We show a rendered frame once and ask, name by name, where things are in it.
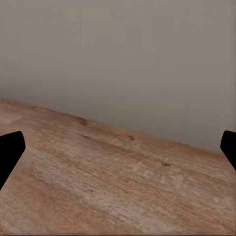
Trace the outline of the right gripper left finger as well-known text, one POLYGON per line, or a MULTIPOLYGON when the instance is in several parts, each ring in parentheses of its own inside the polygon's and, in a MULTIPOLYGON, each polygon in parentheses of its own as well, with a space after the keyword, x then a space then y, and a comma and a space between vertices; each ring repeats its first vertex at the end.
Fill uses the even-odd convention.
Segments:
POLYGON ((26 149, 21 131, 0 136, 0 190, 26 149))

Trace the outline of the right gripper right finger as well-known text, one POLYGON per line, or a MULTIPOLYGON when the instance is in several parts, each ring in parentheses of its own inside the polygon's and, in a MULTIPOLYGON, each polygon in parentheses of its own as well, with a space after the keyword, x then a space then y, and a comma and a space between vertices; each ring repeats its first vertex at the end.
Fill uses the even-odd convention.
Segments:
POLYGON ((236 170, 236 133, 224 131, 221 139, 221 149, 236 170))

